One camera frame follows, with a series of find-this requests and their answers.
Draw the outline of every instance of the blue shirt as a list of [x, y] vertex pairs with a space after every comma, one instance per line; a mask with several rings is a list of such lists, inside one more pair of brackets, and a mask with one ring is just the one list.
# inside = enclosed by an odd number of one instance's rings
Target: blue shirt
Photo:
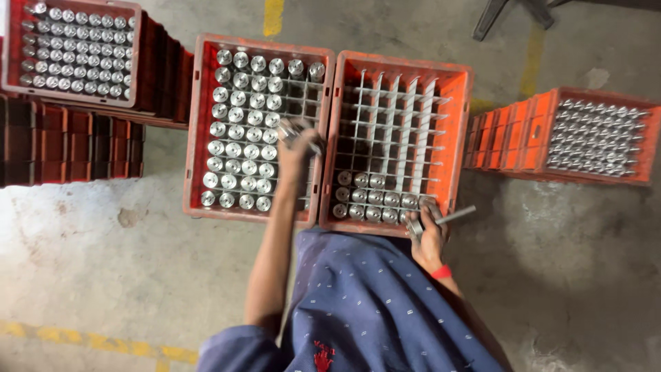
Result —
[[501, 371], [393, 241], [299, 233], [282, 347], [261, 327], [228, 328], [202, 346], [198, 371]]

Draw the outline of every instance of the person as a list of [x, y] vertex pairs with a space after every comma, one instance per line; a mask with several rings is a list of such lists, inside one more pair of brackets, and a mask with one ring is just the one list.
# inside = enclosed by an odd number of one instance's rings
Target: person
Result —
[[315, 135], [305, 130], [289, 148], [280, 141], [278, 187], [248, 282], [245, 325], [207, 340], [197, 370], [510, 371], [502, 348], [444, 265], [447, 228], [436, 226], [427, 207], [419, 243], [300, 232], [291, 306], [281, 347], [276, 345], [298, 184]]

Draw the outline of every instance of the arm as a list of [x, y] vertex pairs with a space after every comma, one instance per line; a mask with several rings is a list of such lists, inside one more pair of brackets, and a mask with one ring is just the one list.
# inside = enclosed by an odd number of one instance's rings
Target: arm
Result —
[[[411, 255], [413, 259], [431, 275], [436, 270], [439, 270], [443, 265], [443, 245], [447, 240], [447, 226], [443, 225], [441, 229], [432, 217], [432, 213], [428, 207], [422, 207], [420, 219], [424, 225], [424, 232], [420, 242], [415, 240], [411, 244]], [[444, 277], [441, 279], [432, 279], [437, 282], [436, 288], [441, 295], [446, 299], [447, 303], [457, 313], [457, 315], [466, 323], [474, 333], [474, 335], [482, 342], [482, 345], [489, 351], [491, 356], [495, 358], [500, 365], [507, 371], [512, 371], [512, 366], [507, 360], [507, 355], [502, 349], [502, 346], [496, 340], [496, 337], [486, 327], [486, 324], [480, 319], [479, 315], [475, 312], [471, 304], [463, 298], [463, 294], [459, 290], [457, 282], [454, 281], [452, 276]]]
[[287, 148], [278, 144], [280, 173], [270, 218], [248, 281], [243, 320], [261, 326], [273, 337], [280, 331], [290, 270], [294, 206], [307, 145], [317, 133], [306, 130]]

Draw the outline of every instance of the red embroidered logo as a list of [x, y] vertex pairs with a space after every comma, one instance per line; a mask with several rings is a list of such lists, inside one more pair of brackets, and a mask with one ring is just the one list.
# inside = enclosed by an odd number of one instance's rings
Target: red embroidered logo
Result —
[[329, 359], [329, 355], [335, 355], [335, 349], [329, 348], [319, 341], [315, 341], [315, 346], [321, 348], [321, 351], [315, 354], [317, 372], [327, 372], [332, 363], [332, 359]]

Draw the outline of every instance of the concrete floor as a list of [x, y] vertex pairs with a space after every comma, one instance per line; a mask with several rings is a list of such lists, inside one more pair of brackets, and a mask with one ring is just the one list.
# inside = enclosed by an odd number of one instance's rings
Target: concrete floor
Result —
[[[189, 50], [201, 32], [264, 38], [262, 0], [140, 3]], [[484, 4], [285, 0], [275, 40], [470, 65], [475, 98], [511, 103], [531, 20], [510, 2], [477, 43]], [[575, 85], [661, 99], [660, 13], [581, 2], [553, 13], [537, 92]], [[0, 320], [187, 349], [240, 324], [264, 227], [183, 215], [186, 139], [148, 128], [140, 180], [0, 190]], [[661, 370], [660, 167], [651, 188], [461, 174], [459, 204], [478, 213], [455, 225], [447, 253], [515, 370]], [[155, 368], [44, 339], [0, 336], [0, 371]]]

